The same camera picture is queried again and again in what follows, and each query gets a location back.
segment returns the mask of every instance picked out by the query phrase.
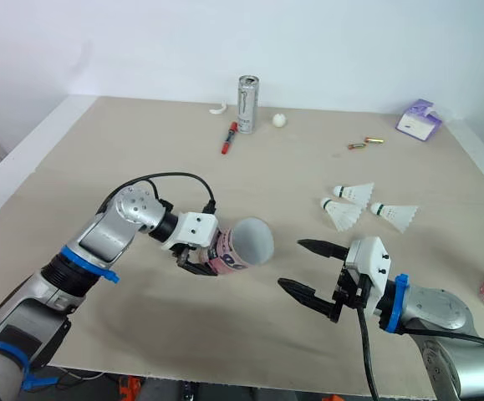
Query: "blue band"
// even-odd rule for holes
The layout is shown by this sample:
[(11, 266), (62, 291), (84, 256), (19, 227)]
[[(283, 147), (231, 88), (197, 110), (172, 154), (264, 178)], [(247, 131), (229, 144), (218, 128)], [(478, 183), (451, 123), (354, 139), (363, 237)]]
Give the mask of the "blue band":
[(0, 350), (10, 353), (23, 365), (24, 378), (21, 389), (29, 390), (40, 386), (49, 386), (58, 382), (58, 378), (35, 378), (30, 374), (30, 362), (28, 361), (28, 357), (17, 347), (0, 341)]
[(395, 295), (394, 306), (392, 307), (392, 313), (390, 314), (389, 325), (385, 331), (395, 332), (400, 322), (401, 310), (403, 308), (403, 298), (405, 297), (405, 290), (409, 287), (409, 276), (406, 274), (400, 274), (395, 278)]
[(117, 274), (115, 274), (115, 272), (95, 266), (93, 263), (89, 263), (85, 259), (76, 255), (67, 246), (64, 246), (63, 248), (61, 248), (61, 254), (65, 256), (67, 259), (69, 259), (72, 263), (82, 267), (84, 270), (87, 270), (88, 272), (96, 274), (97, 276), (102, 276), (106, 280), (110, 280), (111, 282), (119, 281), (119, 278), (117, 277)]

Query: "marker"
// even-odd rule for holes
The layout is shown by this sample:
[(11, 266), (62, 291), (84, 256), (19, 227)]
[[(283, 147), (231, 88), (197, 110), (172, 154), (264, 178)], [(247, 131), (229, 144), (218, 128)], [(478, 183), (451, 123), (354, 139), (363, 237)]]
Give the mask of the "marker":
[(232, 140), (234, 139), (234, 134), (238, 131), (238, 124), (237, 122), (232, 122), (231, 123), (231, 128), (228, 130), (228, 135), (227, 138), (225, 139), (225, 142), (223, 143), (223, 149), (222, 149), (222, 155), (226, 155), (228, 152), (228, 148), (232, 143)]

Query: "badminton shuttlecock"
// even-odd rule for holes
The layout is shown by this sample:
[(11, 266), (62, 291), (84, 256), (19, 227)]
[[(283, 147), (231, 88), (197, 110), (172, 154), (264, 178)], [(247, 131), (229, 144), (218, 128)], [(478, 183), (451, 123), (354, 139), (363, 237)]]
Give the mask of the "badminton shuttlecock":
[(403, 234), (415, 216), (418, 206), (391, 206), (373, 203), (369, 209), (375, 215), (383, 217)]
[(366, 209), (369, 198), (372, 196), (373, 189), (373, 182), (356, 186), (335, 186), (333, 189), (333, 194), (338, 198), (347, 199), (348, 201), (359, 205), (363, 209)]
[(330, 198), (323, 198), (320, 205), (331, 216), (331, 220), (338, 231), (351, 228), (362, 212), (360, 206), (338, 203)]

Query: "tissue box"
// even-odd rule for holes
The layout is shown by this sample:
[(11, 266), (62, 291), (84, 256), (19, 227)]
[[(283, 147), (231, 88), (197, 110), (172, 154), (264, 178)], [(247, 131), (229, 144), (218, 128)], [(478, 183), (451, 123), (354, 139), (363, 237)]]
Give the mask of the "tissue box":
[(433, 111), (433, 103), (418, 99), (401, 116), (395, 126), (398, 131), (414, 136), (418, 140), (427, 140), (442, 124), (442, 120)]

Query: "paper cup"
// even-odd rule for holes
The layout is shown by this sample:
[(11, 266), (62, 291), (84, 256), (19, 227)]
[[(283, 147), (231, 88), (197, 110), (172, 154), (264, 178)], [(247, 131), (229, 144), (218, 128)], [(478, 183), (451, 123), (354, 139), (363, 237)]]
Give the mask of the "paper cup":
[(273, 255), (273, 235), (262, 220), (249, 217), (233, 228), (218, 231), (212, 244), (199, 255), (217, 274), (262, 265)]

